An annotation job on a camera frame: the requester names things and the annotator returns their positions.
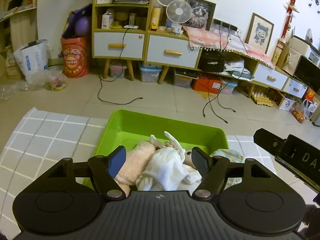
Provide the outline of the white paper bag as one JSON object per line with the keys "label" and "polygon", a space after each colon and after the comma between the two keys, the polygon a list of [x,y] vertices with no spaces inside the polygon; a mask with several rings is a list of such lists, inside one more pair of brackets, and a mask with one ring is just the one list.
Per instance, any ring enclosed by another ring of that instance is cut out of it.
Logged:
{"label": "white paper bag", "polygon": [[48,69],[47,40],[36,40],[14,51],[15,60],[28,84],[42,79]]}

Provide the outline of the framed cat picture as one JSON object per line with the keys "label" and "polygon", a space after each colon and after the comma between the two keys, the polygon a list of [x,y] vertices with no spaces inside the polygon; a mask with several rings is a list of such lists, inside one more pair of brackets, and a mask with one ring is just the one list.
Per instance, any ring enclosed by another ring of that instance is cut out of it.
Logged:
{"label": "framed cat picture", "polygon": [[216,4],[206,0],[186,0],[191,6],[191,18],[184,25],[210,30]]}

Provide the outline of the wooden shelf cabinet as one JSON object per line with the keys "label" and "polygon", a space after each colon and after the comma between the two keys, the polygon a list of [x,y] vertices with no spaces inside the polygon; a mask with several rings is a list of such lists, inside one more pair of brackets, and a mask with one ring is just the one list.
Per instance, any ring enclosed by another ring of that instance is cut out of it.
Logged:
{"label": "wooden shelf cabinet", "polygon": [[92,5],[92,56],[105,61],[107,78],[113,63],[125,67],[134,79],[133,63],[144,61],[153,0],[141,4]]}

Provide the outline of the red hanging decoration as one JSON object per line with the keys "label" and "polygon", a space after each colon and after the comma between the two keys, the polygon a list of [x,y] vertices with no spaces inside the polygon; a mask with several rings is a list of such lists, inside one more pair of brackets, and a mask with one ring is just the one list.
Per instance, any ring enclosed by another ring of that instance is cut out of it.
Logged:
{"label": "red hanging decoration", "polygon": [[286,6],[286,18],[285,18],[285,22],[284,22],[284,26],[283,26],[283,30],[281,32],[281,36],[280,38],[285,38],[287,32],[290,30],[291,28],[291,22],[292,22],[292,18],[293,18],[293,13],[297,12],[299,13],[299,11],[297,10],[296,6],[295,6],[296,0],[289,0],[289,3],[287,3]]}

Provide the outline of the left wooden bookshelf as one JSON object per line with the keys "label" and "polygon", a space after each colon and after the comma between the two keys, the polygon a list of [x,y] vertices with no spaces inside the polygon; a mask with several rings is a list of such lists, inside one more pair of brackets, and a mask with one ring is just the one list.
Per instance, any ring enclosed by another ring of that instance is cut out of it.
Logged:
{"label": "left wooden bookshelf", "polygon": [[37,0],[1,0],[1,53],[37,37]]}

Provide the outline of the black monitor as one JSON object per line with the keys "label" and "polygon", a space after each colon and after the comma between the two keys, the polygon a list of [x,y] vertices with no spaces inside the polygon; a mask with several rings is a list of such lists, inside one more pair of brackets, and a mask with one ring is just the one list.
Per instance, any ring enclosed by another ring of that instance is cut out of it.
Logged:
{"label": "black monitor", "polygon": [[309,59],[304,56],[300,57],[294,76],[319,95],[320,69]]}

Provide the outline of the green plastic bin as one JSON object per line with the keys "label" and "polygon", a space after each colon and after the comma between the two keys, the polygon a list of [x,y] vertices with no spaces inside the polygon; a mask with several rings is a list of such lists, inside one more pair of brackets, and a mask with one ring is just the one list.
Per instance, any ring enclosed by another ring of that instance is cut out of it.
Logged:
{"label": "green plastic bin", "polygon": [[164,142],[168,140],[165,131],[186,150],[197,146],[212,154],[228,148],[226,135],[219,128],[119,109],[109,118],[95,154],[107,156],[118,146],[129,152],[140,141],[150,142],[151,135]]}

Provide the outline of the purple ball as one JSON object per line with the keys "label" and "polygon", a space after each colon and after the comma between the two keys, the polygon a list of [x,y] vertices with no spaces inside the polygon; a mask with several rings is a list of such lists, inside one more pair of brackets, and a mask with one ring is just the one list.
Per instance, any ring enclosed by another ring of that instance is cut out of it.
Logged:
{"label": "purple ball", "polygon": [[91,29],[91,19],[82,17],[75,23],[75,33],[78,36],[86,36]]}

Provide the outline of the orange cartoon bucket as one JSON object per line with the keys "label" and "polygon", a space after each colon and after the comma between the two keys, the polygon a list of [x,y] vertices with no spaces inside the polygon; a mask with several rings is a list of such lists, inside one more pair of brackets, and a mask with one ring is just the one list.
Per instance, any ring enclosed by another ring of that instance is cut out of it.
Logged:
{"label": "orange cartoon bucket", "polygon": [[63,72],[67,78],[74,79],[88,74],[88,48],[85,37],[61,38]]}

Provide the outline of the orange box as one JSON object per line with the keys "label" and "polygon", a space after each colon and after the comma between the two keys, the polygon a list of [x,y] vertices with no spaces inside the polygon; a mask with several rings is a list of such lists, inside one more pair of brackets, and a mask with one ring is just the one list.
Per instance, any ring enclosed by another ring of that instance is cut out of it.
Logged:
{"label": "orange box", "polygon": [[217,94],[221,88],[221,81],[219,79],[199,77],[191,82],[191,88],[197,92]]}

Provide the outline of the long wooden tv cabinet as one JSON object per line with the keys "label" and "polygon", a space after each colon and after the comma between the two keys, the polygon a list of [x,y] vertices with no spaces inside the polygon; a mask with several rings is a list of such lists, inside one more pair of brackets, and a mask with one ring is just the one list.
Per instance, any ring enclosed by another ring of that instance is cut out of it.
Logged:
{"label": "long wooden tv cabinet", "polygon": [[[163,82],[171,67],[203,72],[198,68],[200,56],[203,50],[209,51],[209,49],[190,47],[189,37],[185,32],[176,36],[167,30],[150,30],[147,41],[145,62],[159,64],[164,68],[158,80],[159,83]],[[223,72],[212,74],[249,83],[250,92],[261,86],[302,98],[308,90],[304,83],[291,77],[277,66],[271,69],[244,55],[223,50],[215,51],[220,52],[224,57],[225,68]]]}

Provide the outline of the small white fan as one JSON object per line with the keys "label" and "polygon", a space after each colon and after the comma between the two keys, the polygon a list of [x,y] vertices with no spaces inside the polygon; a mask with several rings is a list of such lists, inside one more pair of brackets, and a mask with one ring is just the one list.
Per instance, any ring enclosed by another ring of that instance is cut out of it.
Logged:
{"label": "small white fan", "polygon": [[166,8],[167,18],[171,21],[171,33],[180,35],[182,24],[188,22],[192,15],[192,8],[186,1],[174,0]]}

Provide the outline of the egg tray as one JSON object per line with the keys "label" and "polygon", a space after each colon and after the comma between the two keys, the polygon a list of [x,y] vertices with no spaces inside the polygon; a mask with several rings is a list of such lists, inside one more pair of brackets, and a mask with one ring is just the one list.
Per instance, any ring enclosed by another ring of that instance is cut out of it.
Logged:
{"label": "egg tray", "polygon": [[273,101],[264,92],[253,90],[251,98],[257,105],[273,107]]}

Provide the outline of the white printer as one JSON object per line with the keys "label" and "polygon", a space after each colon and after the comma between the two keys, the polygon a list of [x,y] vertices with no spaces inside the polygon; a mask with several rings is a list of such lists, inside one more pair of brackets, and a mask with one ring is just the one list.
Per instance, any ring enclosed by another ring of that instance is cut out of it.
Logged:
{"label": "white printer", "polygon": [[289,46],[319,67],[319,50],[298,36],[289,38]]}

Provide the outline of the grey checked table mat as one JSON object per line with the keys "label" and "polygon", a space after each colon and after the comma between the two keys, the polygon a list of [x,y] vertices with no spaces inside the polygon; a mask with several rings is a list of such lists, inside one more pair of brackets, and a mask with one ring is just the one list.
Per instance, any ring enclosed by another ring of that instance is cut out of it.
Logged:
{"label": "grey checked table mat", "polygon": [[[295,135],[318,147],[319,128],[311,122],[299,124],[285,111],[271,121],[228,118],[226,124],[210,115],[153,109],[149,114],[221,128],[230,149],[257,159],[300,193],[306,203],[312,203],[315,193],[253,142],[255,131],[264,128],[282,138]],[[14,198],[63,157],[87,160],[94,153],[108,118],[107,113],[79,116],[32,108],[13,127],[1,124],[1,233],[5,237],[13,239],[20,233],[12,213]]]}

